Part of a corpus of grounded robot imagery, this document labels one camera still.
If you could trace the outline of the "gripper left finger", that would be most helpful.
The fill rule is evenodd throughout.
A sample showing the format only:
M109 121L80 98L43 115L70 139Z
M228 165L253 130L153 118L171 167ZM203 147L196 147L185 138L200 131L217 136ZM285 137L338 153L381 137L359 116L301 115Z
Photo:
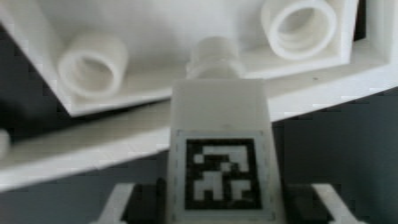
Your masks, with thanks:
M164 224L164 186L118 184L100 216L89 224Z

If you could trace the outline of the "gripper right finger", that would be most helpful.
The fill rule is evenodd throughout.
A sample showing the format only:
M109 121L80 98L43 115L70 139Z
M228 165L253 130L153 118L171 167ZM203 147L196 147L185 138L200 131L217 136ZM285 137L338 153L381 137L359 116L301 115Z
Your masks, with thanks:
M368 224L327 183L287 184L285 205L288 224Z

